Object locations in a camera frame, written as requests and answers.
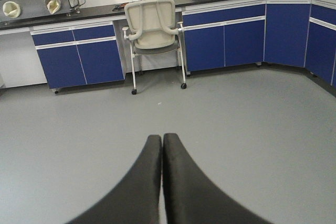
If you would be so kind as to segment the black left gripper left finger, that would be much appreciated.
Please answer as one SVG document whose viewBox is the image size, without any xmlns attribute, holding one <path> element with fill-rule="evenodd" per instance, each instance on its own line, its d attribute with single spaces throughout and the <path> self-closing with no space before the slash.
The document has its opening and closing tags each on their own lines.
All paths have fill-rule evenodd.
<svg viewBox="0 0 336 224">
<path fill-rule="evenodd" d="M 161 168 L 161 137 L 149 135 L 120 182 L 69 223 L 159 223 Z"/>
</svg>

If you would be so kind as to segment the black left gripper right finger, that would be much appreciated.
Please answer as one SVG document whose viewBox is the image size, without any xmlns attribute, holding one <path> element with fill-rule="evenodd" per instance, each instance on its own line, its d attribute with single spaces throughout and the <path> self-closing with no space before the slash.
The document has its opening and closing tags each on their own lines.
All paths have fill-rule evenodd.
<svg viewBox="0 0 336 224">
<path fill-rule="evenodd" d="M 163 138 L 163 194 L 168 223 L 267 223 L 218 188 L 176 133 Z"/>
</svg>

